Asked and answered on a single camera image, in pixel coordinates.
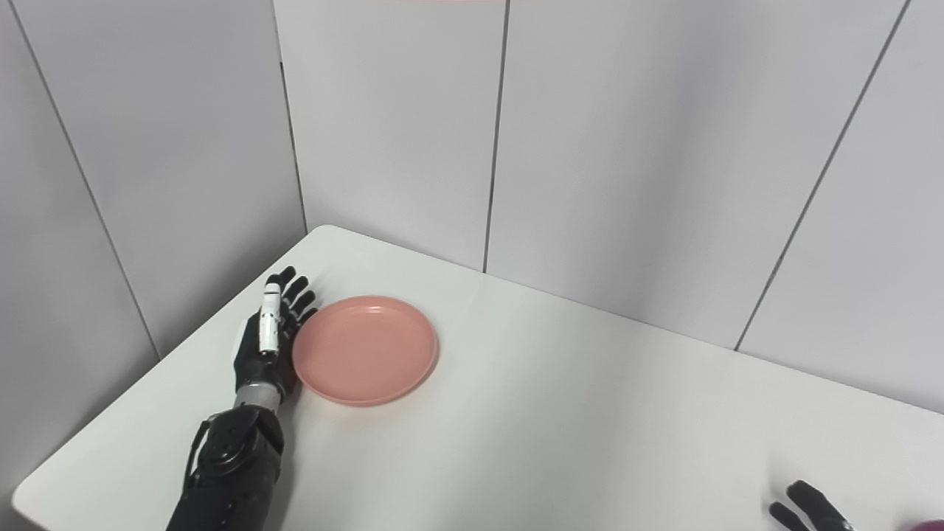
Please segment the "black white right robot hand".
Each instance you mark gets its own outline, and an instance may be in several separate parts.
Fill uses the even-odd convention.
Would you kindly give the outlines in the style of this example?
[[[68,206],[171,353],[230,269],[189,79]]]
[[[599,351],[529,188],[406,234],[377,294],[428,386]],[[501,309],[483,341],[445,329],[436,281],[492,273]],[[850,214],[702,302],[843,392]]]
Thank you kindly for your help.
[[[768,514],[785,530],[854,530],[853,525],[827,499],[822,491],[798,480],[785,490],[786,497],[805,514],[806,520],[785,504],[771,503]]]

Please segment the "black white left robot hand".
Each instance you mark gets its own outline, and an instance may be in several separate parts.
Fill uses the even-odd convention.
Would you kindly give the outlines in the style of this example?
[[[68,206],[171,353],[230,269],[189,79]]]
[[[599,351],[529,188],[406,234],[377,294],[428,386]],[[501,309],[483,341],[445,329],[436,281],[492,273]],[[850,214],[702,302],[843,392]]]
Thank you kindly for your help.
[[[296,337],[317,312],[309,279],[293,266],[264,282],[260,308],[247,317],[234,354],[234,406],[259,406],[273,412],[296,389],[292,360]]]

